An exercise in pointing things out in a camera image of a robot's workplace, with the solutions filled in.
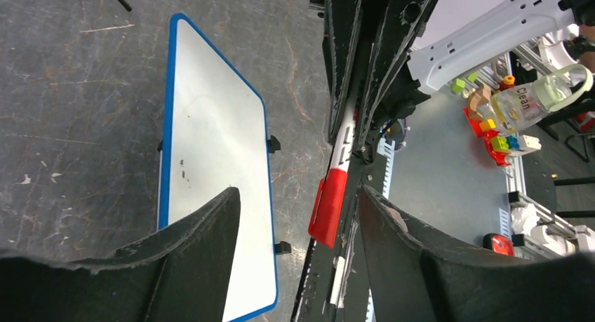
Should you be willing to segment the red marker cap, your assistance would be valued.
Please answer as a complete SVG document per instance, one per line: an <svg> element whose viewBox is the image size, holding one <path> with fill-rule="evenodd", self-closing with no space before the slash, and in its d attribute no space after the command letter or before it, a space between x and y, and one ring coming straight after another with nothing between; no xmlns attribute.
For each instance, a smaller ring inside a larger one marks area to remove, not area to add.
<svg viewBox="0 0 595 322"><path fill-rule="evenodd" d="M346 171L331 168L321 179L316 193L308 233L316 242L329 248L335 245L347 177Z"/></svg>

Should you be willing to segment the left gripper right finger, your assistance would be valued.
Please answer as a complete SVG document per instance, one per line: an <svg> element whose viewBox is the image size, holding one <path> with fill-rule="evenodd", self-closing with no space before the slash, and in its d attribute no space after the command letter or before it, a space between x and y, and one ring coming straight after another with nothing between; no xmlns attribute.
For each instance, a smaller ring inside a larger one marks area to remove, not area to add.
<svg viewBox="0 0 595 322"><path fill-rule="evenodd" d="M593 321L594 254L506 256L407 214L373 188L359 220L378 321Z"/></svg>

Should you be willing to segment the blue framed whiteboard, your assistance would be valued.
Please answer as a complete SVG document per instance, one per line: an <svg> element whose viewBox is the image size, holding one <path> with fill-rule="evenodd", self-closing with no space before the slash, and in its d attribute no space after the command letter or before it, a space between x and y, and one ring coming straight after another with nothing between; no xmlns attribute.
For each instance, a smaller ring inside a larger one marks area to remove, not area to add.
<svg viewBox="0 0 595 322"><path fill-rule="evenodd" d="M158 225L228 187L241 199L224 321L275 308L278 274L264 100L185 15L169 24Z"/></svg>

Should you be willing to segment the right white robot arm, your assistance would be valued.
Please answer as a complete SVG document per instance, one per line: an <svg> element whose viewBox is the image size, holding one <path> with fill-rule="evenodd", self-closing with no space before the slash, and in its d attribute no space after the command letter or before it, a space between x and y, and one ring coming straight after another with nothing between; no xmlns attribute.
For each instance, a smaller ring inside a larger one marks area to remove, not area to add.
<svg viewBox="0 0 595 322"><path fill-rule="evenodd" d="M324 21L333 158L411 114L457 74L566 25L594 24L594 0L501 0L449 35L412 46L443 0L310 0Z"/></svg>

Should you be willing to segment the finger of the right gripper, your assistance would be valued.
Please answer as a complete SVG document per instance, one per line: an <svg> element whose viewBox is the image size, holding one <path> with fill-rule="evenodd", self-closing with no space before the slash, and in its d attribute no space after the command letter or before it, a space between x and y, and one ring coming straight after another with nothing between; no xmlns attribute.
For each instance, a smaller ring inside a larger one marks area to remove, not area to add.
<svg viewBox="0 0 595 322"><path fill-rule="evenodd" d="M437 0L387 0L380 5L373 49L368 63L366 86L359 108L358 146L363 146L375 110L407 58L408 49Z"/></svg>
<svg viewBox="0 0 595 322"><path fill-rule="evenodd" d="M363 0L324 0L323 54L329 69L328 139L334 141L345 110L351 80Z"/></svg>

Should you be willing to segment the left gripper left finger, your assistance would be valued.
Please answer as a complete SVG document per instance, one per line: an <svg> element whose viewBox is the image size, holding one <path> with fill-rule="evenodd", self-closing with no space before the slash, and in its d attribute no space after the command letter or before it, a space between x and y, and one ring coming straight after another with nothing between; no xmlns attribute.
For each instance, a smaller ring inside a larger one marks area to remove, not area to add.
<svg viewBox="0 0 595 322"><path fill-rule="evenodd" d="M1 251L2 321L221 321L239 232L229 187L187 217L104 258Z"/></svg>

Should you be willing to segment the red whiteboard marker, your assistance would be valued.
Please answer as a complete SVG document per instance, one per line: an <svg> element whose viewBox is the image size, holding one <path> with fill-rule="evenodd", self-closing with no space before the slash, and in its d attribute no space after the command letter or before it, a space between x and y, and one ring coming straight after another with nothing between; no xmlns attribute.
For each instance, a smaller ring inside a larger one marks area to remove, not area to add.
<svg viewBox="0 0 595 322"><path fill-rule="evenodd" d="M349 98L337 133L330 168L348 172L358 119L356 97Z"/></svg>

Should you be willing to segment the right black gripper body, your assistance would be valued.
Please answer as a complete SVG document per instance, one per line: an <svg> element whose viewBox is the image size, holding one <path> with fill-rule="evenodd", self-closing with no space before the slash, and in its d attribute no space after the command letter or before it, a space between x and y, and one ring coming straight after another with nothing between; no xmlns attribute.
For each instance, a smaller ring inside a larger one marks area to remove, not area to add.
<svg viewBox="0 0 595 322"><path fill-rule="evenodd" d="M372 86L376 102L375 111L371 119L371 148L375 149L380 137L387 132L398 119L410 116L416 107L427 101L430 95L418 90L419 83L407 78L395 78L385 93L380 94L380 82L377 80Z"/></svg>

